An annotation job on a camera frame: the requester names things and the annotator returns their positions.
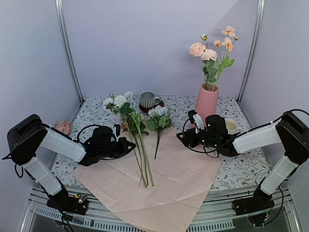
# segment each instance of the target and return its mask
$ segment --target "floral tablecloth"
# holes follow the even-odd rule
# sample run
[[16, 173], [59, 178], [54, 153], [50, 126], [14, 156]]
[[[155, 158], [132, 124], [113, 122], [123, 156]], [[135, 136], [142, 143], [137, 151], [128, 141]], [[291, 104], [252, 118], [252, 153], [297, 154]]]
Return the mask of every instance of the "floral tablecloth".
[[[172, 121], [176, 129], [182, 130], [183, 124], [188, 118], [187, 112], [194, 109], [196, 99], [195, 96], [161, 97], [165, 106], [172, 110]], [[99, 124], [113, 127], [115, 123], [120, 122], [116, 115], [104, 108], [103, 101], [104, 98], [88, 98], [85, 100], [73, 122], [72, 134], [70, 135], [72, 138], [75, 138], [85, 126]], [[133, 105], [138, 109], [138, 97], [133, 97]], [[250, 128], [247, 119], [233, 98], [219, 98], [216, 113], [235, 120], [243, 128], [243, 131]], [[93, 129], [89, 128], [83, 132], [82, 141], [91, 136]], [[220, 155], [219, 159], [221, 159], [222, 165], [211, 187], [212, 191], [256, 186], [270, 171], [270, 165], [260, 148], [232, 158]], [[64, 185], [84, 188], [72, 175], [72, 171], [78, 165], [71, 159], [58, 154], [51, 172]]]

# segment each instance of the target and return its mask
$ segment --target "pink wrapping paper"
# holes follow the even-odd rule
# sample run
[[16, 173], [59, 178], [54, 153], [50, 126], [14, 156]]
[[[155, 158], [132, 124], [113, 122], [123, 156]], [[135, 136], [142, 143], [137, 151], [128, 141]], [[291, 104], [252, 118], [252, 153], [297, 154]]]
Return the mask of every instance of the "pink wrapping paper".
[[185, 232], [207, 196], [221, 161], [185, 148], [176, 138], [177, 132], [163, 132], [156, 160], [157, 135], [150, 132], [145, 136], [154, 187], [138, 187], [140, 172], [133, 152], [117, 160], [80, 166], [73, 174], [124, 222], [146, 232]]

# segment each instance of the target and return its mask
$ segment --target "pink vase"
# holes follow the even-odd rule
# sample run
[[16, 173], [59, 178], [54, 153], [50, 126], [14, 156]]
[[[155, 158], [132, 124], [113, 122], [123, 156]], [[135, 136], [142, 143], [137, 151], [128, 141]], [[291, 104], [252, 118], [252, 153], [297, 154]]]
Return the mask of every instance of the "pink vase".
[[215, 91], [212, 92], [211, 90], [206, 90], [204, 86], [205, 84], [202, 84], [199, 89], [195, 111], [201, 115], [205, 125], [205, 118], [209, 115], [216, 114], [219, 89], [216, 87]]

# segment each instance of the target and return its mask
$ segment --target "robotic arm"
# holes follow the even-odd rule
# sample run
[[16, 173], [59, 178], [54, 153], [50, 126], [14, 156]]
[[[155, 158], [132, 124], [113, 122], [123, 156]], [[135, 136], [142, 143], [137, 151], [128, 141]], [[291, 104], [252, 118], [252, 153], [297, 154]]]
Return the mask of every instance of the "robotic arm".
[[283, 144], [284, 157], [260, 183], [253, 196], [234, 201], [236, 215], [272, 208], [271, 194], [309, 158], [309, 128], [292, 112], [284, 113], [278, 122], [234, 135], [227, 133], [225, 120], [219, 115], [207, 117], [205, 128], [199, 114], [195, 111], [188, 114], [196, 127], [177, 134], [186, 147], [204, 145], [216, 148], [224, 156], [233, 157], [258, 147]]
[[81, 143], [43, 124], [39, 116], [31, 115], [9, 130], [7, 139], [10, 154], [3, 159], [11, 158], [15, 165], [22, 166], [42, 186], [49, 197], [47, 206], [85, 215], [88, 207], [86, 197], [81, 194], [69, 196], [63, 184], [50, 173], [35, 152], [43, 147], [67, 156], [80, 165], [89, 166], [102, 159], [120, 158], [136, 147], [125, 137], [118, 138], [119, 134], [120, 125], [115, 125], [114, 129], [99, 126], [87, 141]]

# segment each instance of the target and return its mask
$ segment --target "woven ball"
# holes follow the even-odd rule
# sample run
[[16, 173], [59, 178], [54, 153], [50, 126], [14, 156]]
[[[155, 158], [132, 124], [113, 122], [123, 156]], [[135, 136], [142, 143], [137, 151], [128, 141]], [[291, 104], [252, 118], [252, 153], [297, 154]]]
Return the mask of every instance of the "woven ball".
[[57, 131], [60, 131], [66, 135], [71, 134], [72, 132], [72, 124], [67, 121], [60, 121], [54, 125], [54, 128]]

